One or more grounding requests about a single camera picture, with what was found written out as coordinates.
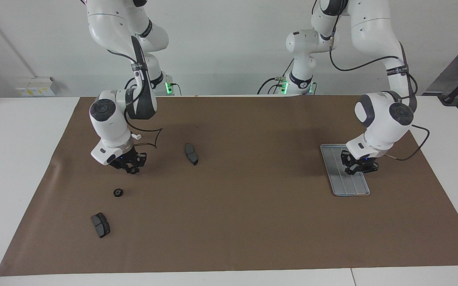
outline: white wall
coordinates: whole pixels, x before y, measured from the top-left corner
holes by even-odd
[[[146,9],[169,33],[168,49],[155,54],[184,94],[253,94],[265,79],[286,68],[291,56],[285,38],[291,31],[311,27],[312,4],[313,0],[150,0]],[[396,36],[406,49],[421,94],[458,54],[458,1],[390,0],[390,6]],[[131,76],[126,60],[108,54],[91,39],[85,7],[78,0],[0,1],[0,29],[38,76],[55,78],[63,96],[97,96],[104,89],[122,88]],[[351,45],[348,17],[340,20],[338,33],[341,41],[333,55],[340,66],[369,60]],[[327,54],[316,58],[314,80],[320,94],[387,89],[381,64],[342,73],[331,66]],[[14,68],[6,67],[9,62]],[[29,76],[29,71],[7,51],[0,54],[0,74],[13,82],[12,77]]]

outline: brown paper mat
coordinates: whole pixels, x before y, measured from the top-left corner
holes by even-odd
[[[164,128],[158,150],[138,147],[148,160],[132,176],[89,155],[98,138],[82,98],[0,276],[458,265],[458,214],[423,154],[381,158],[369,197],[331,193],[319,147],[364,132],[357,100],[159,98],[153,119],[134,122]],[[416,147],[407,134],[390,154]]]

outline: black cable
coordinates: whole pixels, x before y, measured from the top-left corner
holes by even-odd
[[[267,79],[267,80],[261,85],[261,87],[260,87],[259,90],[258,90],[258,93],[256,93],[256,94],[260,94],[260,91],[261,91],[262,88],[266,85],[266,83],[269,83],[269,82],[272,81],[272,80],[275,80],[275,78],[272,77],[272,78]]]
[[[125,88],[124,88],[124,89],[127,89],[128,85],[129,85],[133,80],[135,80],[134,77],[131,78],[131,79],[129,79],[129,80],[127,81],[127,84],[125,85]]]
[[[178,86],[178,89],[180,89],[180,96],[183,96],[183,93],[181,93],[181,87],[180,87],[180,85],[178,85],[177,83],[171,83],[171,85],[177,85],[177,86]]]
[[[132,127],[133,129],[135,130],[138,130],[138,131],[141,131],[141,132],[158,132],[157,133],[157,136],[155,137],[155,143],[138,143],[138,144],[135,144],[134,147],[138,147],[138,146],[144,146],[144,145],[150,145],[150,146],[153,146],[155,147],[155,149],[157,148],[157,141],[158,141],[158,136],[160,135],[160,132],[162,132],[162,129],[163,128],[160,128],[160,129],[155,129],[155,130],[146,130],[146,129],[140,129],[140,128],[137,128],[135,127],[134,125],[132,125],[132,123],[130,123],[128,121],[128,118],[127,118],[127,109],[125,109],[125,112],[123,113],[123,116],[125,117],[125,121],[127,122],[127,124]]]
[[[314,8],[316,7],[316,3],[317,3],[317,2],[318,2],[318,0],[316,0],[316,1],[314,2],[314,5],[312,6],[312,15],[314,14]]]
[[[398,56],[383,56],[381,58],[376,58],[375,60],[371,60],[370,62],[365,63],[363,65],[359,65],[358,67],[354,67],[354,68],[350,68],[350,69],[341,69],[341,68],[337,67],[337,65],[333,62],[333,56],[331,55],[331,49],[330,49],[330,61],[331,61],[331,64],[333,65],[333,67],[335,67],[336,69],[338,69],[340,71],[354,71],[354,70],[363,68],[363,67],[365,67],[367,65],[373,64],[373,63],[375,63],[377,61],[385,60],[387,58],[396,58],[397,60],[399,60]]]
[[[318,90],[318,83],[312,83],[313,85],[316,85],[316,88],[314,89],[314,93],[312,95],[316,95],[316,90]]]
[[[293,64],[294,62],[294,58],[291,60],[291,62],[289,63],[289,65],[287,66],[287,68],[285,69],[284,73],[282,74],[282,77],[285,76],[285,74],[287,73],[287,71],[289,70],[289,68],[291,67],[291,65]],[[275,92],[277,92],[277,87],[275,87],[275,89],[273,90],[273,94],[275,94]]]
[[[340,10],[341,10],[341,11],[340,11],[339,14],[337,15],[337,19],[335,20],[335,24],[333,25],[333,29],[332,29],[332,33],[331,33],[331,36],[332,36],[332,37],[335,36],[335,32],[336,32],[336,30],[337,30],[338,20],[339,20],[339,18],[340,18],[340,15],[342,14],[342,9],[343,9],[343,7],[344,7],[344,1],[340,1]],[[365,64],[363,64],[363,65],[359,65],[358,67],[354,67],[354,68],[351,68],[351,69],[341,69],[341,68],[337,67],[337,65],[336,65],[336,64],[334,63],[334,61],[333,61],[333,56],[332,56],[332,54],[331,54],[332,49],[333,49],[333,47],[332,47],[332,45],[330,45],[330,61],[331,61],[331,64],[333,65],[333,67],[335,67],[336,69],[338,69],[338,70],[340,70],[340,71],[354,71],[354,70],[363,68],[363,67],[365,67],[365,66],[367,66],[367,65],[373,64],[373,63],[375,63],[375,62],[377,62],[377,61],[379,61],[379,60],[385,60],[385,59],[387,59],[387,58],[396,58],[397,60],[399,60],[398,56],[383,56],[383,57],[381,57],[381,58],[376,58],[375,60],[371,60],[370,62],[365,63]]]
[[[412,96],[415,96],[416,93],[418,92],[418,82],[415,80],[415,78],[410,73],[407,73],[407,75],[409,76],[409,78],[411,78],[411,80],[415,84],[415,91],[413,92],[413,95],[412,95]]]
[[[272,89],[273,87],[275,88],[275,90],[277,90],[277,87],[281,87],[281,86],[282,86],[282,85],[272,85],[272,86],[270,87],[270,89],[268,90],[268,93],[267,93],[267,94],[270,94],[271,89]]]
[[[418,153],[421,150],[421,148],[423,147],[425,142],[427,142],[427,139],[429,139],[429,136],[431,135],[431,132],[429,131],[429,129],[427,129],[425,127],[421,127],[421,126],[417,126],[417,125],[411,125],[411,126],[413,126],[414,128],[418,128],[418,129],[422,129],[422,130],[427,131],[427,136],[425,136],[425,139],[423,140],[423,142],[420,144],[420,146],[418,146],[418,149],[416,149],[416,151],[413,152],[411,154],[411,156],[407,157],[406,159],[399,159],[399,158],[396,158],[396,157],[393,157],[393,156],[390,156],[390,155],[385,155],[386,157],[394,159],[394,160],[397,160],[397,161],[407,161],[407,160],[411,159],[414,155],[416,155],[416,153]]]
[[[140,95],[142,94],[142,91],[141,93],[138,94],[138,96],[136,96],[132,101],[130,101],[129,103],[127,103],[126,107],[128,108],[129,105],[131,104],[134,104],[139,98],[140,98]]]
[[[124,58],[127,58],[127,59],[133,61],[134,64],[137,63],[133,58],[131,58],[131,57],[125,55],[125,54],[119,54],[119,53],[113,52],[113,51],[111,51],[111,50],[107,50],[107,51],[108,51],[109,53],[111,53],[111,54],[115,54],[116,56],[122,56],[122,57],[124,57]]]

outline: metal tray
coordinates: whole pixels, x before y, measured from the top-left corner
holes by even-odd
[[[347,150],[344,144],[323,144],[321,153],[325,162],[326,171],[331,183],[333,193],[340,197],[353,197],[358,195],[370,195],[371,191],[361,172],[348,175],[344,172],[340,154]]]

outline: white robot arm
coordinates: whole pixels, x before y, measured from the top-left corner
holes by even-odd
[[[146,154],[136,152],[126,122],[150,119],[157,111],[155,93],[171,93],[158,60],[149,52],[165,49],[167,33],[149,20],[147,0],[88,0],[87,19],[92,38],[111,54],[130,60],[136,87],[103,91],[89,109],[91,123],[100,141],[91,155],[103,165],[123,168],[130,174],[144,166]]]
[[[333,63],[331,51],[337,42],[336,22],[345,10],[351,16],[354,47],[362,54],[383,61],[390,85],[389,91],[368,93],[360,98],[355,114],[367,130],[349,141],[346,144],[349,151],[341,154],[348,174],[373,172],[378,169],[376,158],[382,157],[409,130],[417,105],[404,49],[391,27],[388,0],[316,1],[311,18],[314,30],[297,31],[287,38],[287,49],[295,57],[287,79],[287,93],[307,91],[315,67],[310,54],[329,51]],[[341,71],[353,70],[333,65]]]

